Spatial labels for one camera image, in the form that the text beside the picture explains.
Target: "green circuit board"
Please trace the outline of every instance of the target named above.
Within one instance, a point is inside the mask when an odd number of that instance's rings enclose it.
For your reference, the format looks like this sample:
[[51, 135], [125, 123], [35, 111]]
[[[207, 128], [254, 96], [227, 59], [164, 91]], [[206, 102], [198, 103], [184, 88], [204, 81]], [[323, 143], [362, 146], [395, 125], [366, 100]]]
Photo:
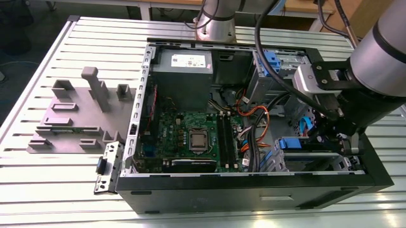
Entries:
[[[230, 118], [232, 131], [238, 132], [242, 127], [242, 119], [239, 116]], [[190, 133], [194, 130], [200, 130], [207, 135], [208, 147], [200, 154], [190, 150]], [[216, 172], [239, 172], [240, 161], [238, 158], [236, 141], [234, 143], [235, 149], [235, 163], [238, 168], [220, 166], [220, 148], [218, 144], [218, 127], [216, 114], [207, 113], [162, 113], [159, 117], [158, 127], [158, 143], [155, 146], [144, 146], [144, 165], [149, 172], [159, 172], [162, 159], [207, 159], [218, 163]]]

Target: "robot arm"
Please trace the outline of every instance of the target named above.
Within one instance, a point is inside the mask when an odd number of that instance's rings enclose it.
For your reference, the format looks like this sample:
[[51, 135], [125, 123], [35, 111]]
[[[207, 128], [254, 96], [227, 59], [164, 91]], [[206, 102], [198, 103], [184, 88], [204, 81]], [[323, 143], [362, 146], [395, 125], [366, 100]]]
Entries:
[[262, 13], [264, 6], [272, 1], [278, 3], [270, 14], [282, 10], [286, 0], [206, 0], [196, 26], [199, 28], [196, 38], [232, 42], [235, 40], [235, 12]]
[[347, 61], [302, 65], [295, 73], [294, 87], [339, 114], [330, 120], [315, 113], [308, 136], [335, 142], [342, 155], [359, 153], [358, 135], [406, 103], [405, 10], [406, 1], [395, 0]]

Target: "wooden table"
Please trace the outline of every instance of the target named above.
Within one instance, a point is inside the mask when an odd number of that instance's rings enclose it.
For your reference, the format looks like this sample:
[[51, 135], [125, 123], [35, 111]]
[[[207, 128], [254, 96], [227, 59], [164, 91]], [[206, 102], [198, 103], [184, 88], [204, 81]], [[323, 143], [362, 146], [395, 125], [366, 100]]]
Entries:
[[[47, 1], [51, 11], [53, 11], [53, 4]], [[119, 5], [119, 6], [135, 6], [140, 9], [140, 17], [143, 20], [151, 20], [151, 8], [170, 8], [183, 10], [199, 10], [203, 0], [56, 0], [60, 2], [71, 3], [88, 3], [101, 5]], [[312, 3], [312, 0], [286, 0], [286, 13], [287, 17], [314, 18], [314, 23], [308, 31], [319, 32], [322, 29], [322, 23], [318, 18], [318, 6]], [[327, 20], [328, 16], [334, 14], [335, 9], [326, 1], [323, 6], [323, 15]]]
[[[143, 20], [151, 20], [149, 8], [172, 8], [172, 9], [188, 9], [199, 10], [203, 0], [140, 0], [140, 13]], [[322, 23], [318, 18], [318, 6], [312, 3], [312, 0], [286, 0], [286, 14], [287, 17], [314, 18], [314, 23], [308, 31], [319, 32], [322, 29]], [[324, 19], [334, 14], [335, 9], [326, 1], [323, 6]]]

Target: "aluminum slotted table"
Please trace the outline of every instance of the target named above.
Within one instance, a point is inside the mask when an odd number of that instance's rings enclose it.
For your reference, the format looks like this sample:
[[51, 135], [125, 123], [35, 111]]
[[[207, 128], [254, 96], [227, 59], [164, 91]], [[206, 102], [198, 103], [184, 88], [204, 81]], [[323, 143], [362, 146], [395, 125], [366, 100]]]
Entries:
[[[397, 110], [367, 129], [395, 185], [318, 210], [137, 215], [119, 195], [93, 195], [97, 154], [29, 154], [57, 79], [85, 85], [81, 68], [99, 69], [107, 87], [139, 86], [147, 37], [194, 39], [182, 23], [71, 17], [0, 128], [0, 224], [104, 227], [405, 227], [406, 121]], [[326, 61], [344, 60], [348, 41], [328, 33], [264, 29], [264, 44], [318, 48]], [[240, 43], [254, 29], [236, 28]]]

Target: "open computer tower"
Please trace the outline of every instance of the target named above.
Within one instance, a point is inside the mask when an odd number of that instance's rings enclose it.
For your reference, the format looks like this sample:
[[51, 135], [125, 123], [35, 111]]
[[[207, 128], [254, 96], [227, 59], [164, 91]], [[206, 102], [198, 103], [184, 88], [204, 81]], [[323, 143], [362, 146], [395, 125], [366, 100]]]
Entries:
[[[316, 49], [264, 46], [288, 83]], [[268, 111], [260, 163], [250, 171], [240, 116], [286, 92], [254, 45], [148, 39], [124, 143], [107, 145], [95, 194], [120, 194], [137, 213], [316, 209], [393, 185], [361, 135], [366, 153], [343, 157], [307, 141], [312, 109], [287, 96]]]

